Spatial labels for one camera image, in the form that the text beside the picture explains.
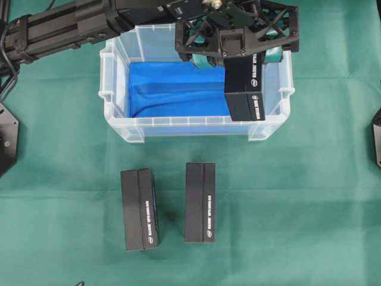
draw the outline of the black rectangular box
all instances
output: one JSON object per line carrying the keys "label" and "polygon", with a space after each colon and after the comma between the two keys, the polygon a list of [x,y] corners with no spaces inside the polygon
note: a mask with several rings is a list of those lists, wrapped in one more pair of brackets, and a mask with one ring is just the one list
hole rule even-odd
{"label": "black rectangular box", "polygon": [[233,121],[263,121],[263,54],[225,59],[225,97]]}
{"label": "black rectangular box", "polygon": [[215,241],[216,164],[186,165],[185,242]]}
{"label": "black rectangular box", "polygon": [[156,199],[149,169],[121,172],[126,249],[158,246]]}

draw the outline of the black metal bracket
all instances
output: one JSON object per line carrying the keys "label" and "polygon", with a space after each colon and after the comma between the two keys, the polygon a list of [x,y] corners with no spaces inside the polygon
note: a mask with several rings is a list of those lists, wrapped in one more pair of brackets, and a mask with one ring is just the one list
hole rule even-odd
{"label": "black metal bracket", "polygon": [[18,38],[14,40],[14,45],[16,53],[20,55],[21,62],[31,64],[37,58],[32,57],[26,52],[28,47],[28,17],[29,15],[25,15],[17,20],[20,32],[18,33]]}
{"label": "black metal bracket", "polygon": [[381,109],[373,118],[374,146],[376,147],[377,165],[381,167]]}
{"label": "black metal bracket", "polygon": [[0,176],[17,161],[18,120],[0,104]]}

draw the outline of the black cable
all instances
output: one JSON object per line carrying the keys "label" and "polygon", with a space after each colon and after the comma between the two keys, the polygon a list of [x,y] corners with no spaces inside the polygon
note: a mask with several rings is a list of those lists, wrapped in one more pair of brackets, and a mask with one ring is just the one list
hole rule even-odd
{"label": "black cable", "polygon": [[51,0],[46,11],[50,10],[53,7],[54,3],[55,3],[55,0]]}
{"label": "black cable", "polygon": [[15,86],[16,86],[16,84],[18,82],[18,70],[16,71],[16,69],[13,66],[12,62],[8,58],[7,53],[5,52],[5,37],[6,37],[7,33],[8,33],[8,31],[10,30],[11,26],[13,26],[14,23],[16,23],[16,21],[17,21],[17,19],[13,20],[12,22],[10,22],[5,27],[4,31],[2,32],[1,39],[0,39],[0,50],[1,50],[2,56],[3,56],[4,60],[5,60],[5,62],[7,63],[9,69],[12,72],[12,76],[11,76],[12,79],[7,81],[5,87],[2,87],[2,92],[0,94],[0,102],[3,102],[7,98],[7,96],[15,88]]}

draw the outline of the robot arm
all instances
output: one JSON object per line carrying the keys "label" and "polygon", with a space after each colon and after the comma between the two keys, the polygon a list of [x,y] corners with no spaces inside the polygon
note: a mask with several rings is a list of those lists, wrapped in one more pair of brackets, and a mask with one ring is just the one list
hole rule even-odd
{"label": "robot arm", "polygon": [[17,80],[21,64],[117,37],[136,25],[169,23],[176,24],[174,48],[181,59],[199,68],[225,66],[228,60],[273,48],[299,48],[297,7],[274,2],[76,0],[0,23],[0,77],[9,76],[0,94]]}

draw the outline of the green tablecloth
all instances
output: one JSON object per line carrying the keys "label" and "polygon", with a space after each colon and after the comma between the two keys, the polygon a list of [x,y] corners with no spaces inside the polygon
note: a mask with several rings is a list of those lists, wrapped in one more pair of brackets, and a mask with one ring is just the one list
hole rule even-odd
{"label": "green tablecloth", "polygon": [[[13,0],[11,16],[48,2]],[[283,2],[300,6],[296,93],[265,142],[125,143],[97,96],[103,43],[24,66],[6,101],[21,130],[19,161],[0,179],[0,284],[380,285],[376,1]],[[183,240],[188,161],[217,163],[215,244]],[[155,174],[162,243],[126,253],[119,172],[140,167]]]}

